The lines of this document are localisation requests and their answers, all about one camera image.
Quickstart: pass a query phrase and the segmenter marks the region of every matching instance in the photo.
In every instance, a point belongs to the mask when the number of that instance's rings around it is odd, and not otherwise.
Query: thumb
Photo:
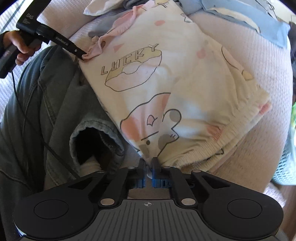
[[[21,53],[26,54],[30,51],[30,48],[25,44],[18,31],[11,31],[8,38]]]

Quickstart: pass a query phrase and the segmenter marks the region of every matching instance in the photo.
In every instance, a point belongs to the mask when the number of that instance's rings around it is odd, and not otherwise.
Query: silver screw
[[[184,198],[182,201],[181,201],[182,204],[186,205],[186,206],[192,206],[196,203],[196,201],[192,198]]]
[[[115,203],[115,201],[112,198],[104,198],[101,200],[101,204],[104,206],[110,206],[114,203]]]

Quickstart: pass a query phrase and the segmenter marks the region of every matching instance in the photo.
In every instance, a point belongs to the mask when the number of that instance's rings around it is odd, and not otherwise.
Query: laundry basket
[[[281,160],[273,176],[273,181],[280,185],[296,185],[296,147],[295,136],[296,105],[293,105],[290,130]]]

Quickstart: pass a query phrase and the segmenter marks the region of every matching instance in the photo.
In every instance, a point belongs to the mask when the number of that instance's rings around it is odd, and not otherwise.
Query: gray ribbed panel
[[[123,200],[114,209],[102,210],[80,234],[63,241],[230,241],[214,233],[190,209],[173,200]],[[265,241],[275,241],[269,237]]]

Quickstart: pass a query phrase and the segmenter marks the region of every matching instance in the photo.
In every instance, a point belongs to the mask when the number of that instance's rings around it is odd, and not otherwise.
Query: human hand
[[[7,48],[13,44],[15,47],[18,48],[20,53],[17,56],[17,59],[15,60],[15,63],[17,65],[23,65],[25,61],[28,60],[29,57],[33,56],[36,51],[38,51],[41,48],[41,45],[38,45],[35,48],[28,47],[23,38],[20,36],[18,31],[10,31],[4,34],[3,36],[3,46],[4,48]]]

